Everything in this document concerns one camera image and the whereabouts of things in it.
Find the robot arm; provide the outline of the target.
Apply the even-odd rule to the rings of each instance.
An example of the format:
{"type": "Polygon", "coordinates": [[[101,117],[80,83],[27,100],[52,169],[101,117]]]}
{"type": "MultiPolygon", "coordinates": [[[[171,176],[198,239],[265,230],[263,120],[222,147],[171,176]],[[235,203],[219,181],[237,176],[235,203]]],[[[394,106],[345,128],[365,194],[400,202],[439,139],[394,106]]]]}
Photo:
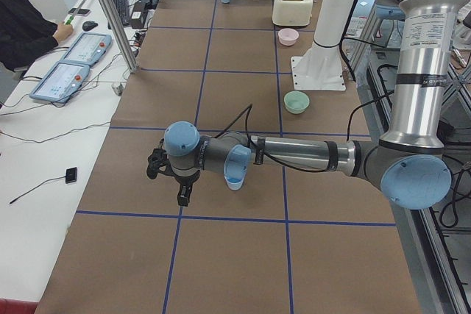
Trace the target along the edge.
{"type": "Polygon", "coordinates": [[[147,176],[173,177],[180,186],[178,204],[188,206],[202,171],[222,174],[227,186],[238,190],[250,165],[273,162],[307,173],[340,171],[364,179],[389,201],[410,210],[433,206],[447,195],[452,182],[436,132],[456,17],[468,2],[375,0],[381,14],[394,10],[405,20],[392,117],[377,143],[271,138],[230,128],[211,137],[178,121],[149,156],[147,176]]]}

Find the person's hand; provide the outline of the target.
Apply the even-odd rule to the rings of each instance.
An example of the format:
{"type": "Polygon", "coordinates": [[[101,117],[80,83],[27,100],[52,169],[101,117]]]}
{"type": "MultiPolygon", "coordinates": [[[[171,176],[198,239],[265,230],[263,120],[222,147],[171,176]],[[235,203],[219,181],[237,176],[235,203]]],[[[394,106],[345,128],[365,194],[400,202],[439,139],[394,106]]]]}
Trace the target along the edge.
{"type": "Polygon", "coordinates": [[[69,38],[74,32],[74,28],[71,24],[59,23],[57,24],[57,29],[52,35],[57,43],[61,43],[67,38],[69,38]]]}

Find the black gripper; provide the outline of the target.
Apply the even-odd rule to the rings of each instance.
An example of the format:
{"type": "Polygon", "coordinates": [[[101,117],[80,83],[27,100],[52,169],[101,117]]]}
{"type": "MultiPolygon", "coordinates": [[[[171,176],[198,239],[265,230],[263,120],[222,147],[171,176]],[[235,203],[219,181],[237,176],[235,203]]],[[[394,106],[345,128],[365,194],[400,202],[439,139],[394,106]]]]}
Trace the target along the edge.
{"type": "Polygon", "coordinates": [[[171,167],[166,150],[163,148],[164,139],[162,138],[153,152],[148,156],[148,167],[146,175],[150,179],[156,179],[158,174],[171,176],[180,183],[180,189],[177,194],[177,203],[181,207],[187,207],[190,204],[192,185],[200,177],[200,171],[196,170],[189,176],[177,175],[171,167]]]}

